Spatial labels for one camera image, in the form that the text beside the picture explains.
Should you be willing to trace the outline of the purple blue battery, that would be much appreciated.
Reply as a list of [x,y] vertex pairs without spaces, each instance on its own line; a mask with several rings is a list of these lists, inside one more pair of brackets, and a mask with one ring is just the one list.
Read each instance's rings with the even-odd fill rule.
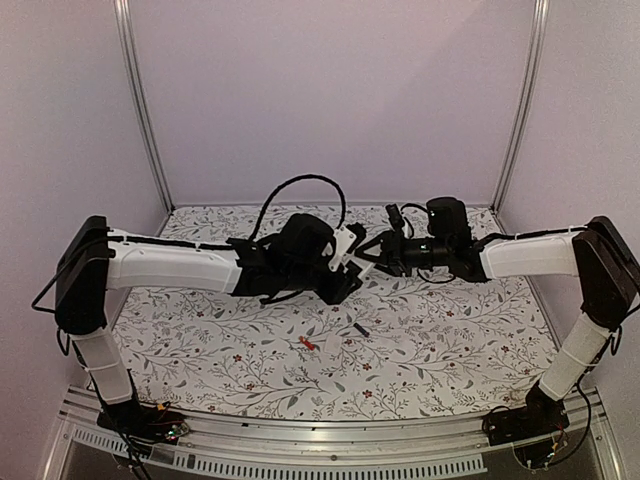
[[355,329],[356,329],[356,330],[357,330],[361,335],[363,335],[364,337],[366,337],[366,338],[368,338],[368,337],[369,337],[369,335],[370,335],[370,334],[369,334],[369,332],[368,332],[364,327],[362,327],[361,325],[359,325],[358,323],[354,323],[354,324],[353,324],[353,327],[354,327],[354,328],[355,328]]

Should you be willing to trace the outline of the white battery cover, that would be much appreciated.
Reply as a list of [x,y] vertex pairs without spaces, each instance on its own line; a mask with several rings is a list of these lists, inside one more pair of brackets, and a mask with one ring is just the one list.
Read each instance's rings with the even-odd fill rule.
[[341,340],[339,337],[328,337],[325,340],[324,352],[328,355],[337,355],[341,351]]

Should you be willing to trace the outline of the orange red battery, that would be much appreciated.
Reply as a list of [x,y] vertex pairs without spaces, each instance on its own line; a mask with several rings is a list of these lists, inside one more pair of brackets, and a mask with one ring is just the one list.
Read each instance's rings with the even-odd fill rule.
[[315,344],[313,344],[310,340],[308,340],[304,336],[299,337],[299,342],[303,344],[310,351],[314,351],[318,349],[318,347]]

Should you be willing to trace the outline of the white red remote control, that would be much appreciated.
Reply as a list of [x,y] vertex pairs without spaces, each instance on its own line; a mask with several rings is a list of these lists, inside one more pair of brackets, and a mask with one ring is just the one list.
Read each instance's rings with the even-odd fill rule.
[[358,279],[364,280],[374,268],[375,263],[358,257],[351,257],[346,266]]

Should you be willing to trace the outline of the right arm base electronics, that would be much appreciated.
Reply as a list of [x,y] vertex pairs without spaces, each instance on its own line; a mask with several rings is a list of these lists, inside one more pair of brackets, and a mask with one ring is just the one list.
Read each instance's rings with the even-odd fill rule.
[[564,402],[548,397],[538,382],[527,393],[524,406],[495,407],[482,419],[482,431],[491,446],[545,437],[545,440],[514,449],[516,460],[530,470],[550,465],[559,445],[553,435],[562,438],[569,425]]

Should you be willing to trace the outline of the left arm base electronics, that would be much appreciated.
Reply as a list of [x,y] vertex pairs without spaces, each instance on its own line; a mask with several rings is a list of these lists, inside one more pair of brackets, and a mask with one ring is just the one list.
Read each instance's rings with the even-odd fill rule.
[[101,412],[97,425],[117,433],[136,454],[150,455],[158,444],[176,445],[190,433],[186,418],[169,408],[169,403],[149,407],[137,396],[117,404],[107,404],[98,396]]

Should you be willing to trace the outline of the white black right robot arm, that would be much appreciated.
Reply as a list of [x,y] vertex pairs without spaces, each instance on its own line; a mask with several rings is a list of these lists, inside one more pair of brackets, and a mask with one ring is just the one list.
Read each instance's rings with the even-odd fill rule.
[[582,303],[578,318],[550,367],[517,415],[517,427],[537,436],[552,424],[559,402],[575,387],[622,323],[639,309],[639,263],[606,216],[587,224],[506,235],[473,237],[465,204],[454,197],[429,200],[423,211],[428,234],[408,238],[395,205],[387,208],[389,230],[362,244],[358,258],[393,276],[445,267],[455,278],[484,283],[507,277],[571,276],[578,279]]

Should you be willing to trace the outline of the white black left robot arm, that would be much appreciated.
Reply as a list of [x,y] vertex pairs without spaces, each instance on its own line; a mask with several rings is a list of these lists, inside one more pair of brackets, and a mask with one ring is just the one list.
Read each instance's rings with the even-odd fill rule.
[[332,228],[310,214],[294,214],[279,232],[260,240],[230,238],[216,245],[140,237],[92,216],[57,266],[54,318],[110,406],[111,419],[138,434],[149,415],[135,401],[133,381],[107,325],[107,291],[185,288],[257,297],[264,305],[312,292],[338,305],[362,284],[352,255],[365,236],[359,224]]

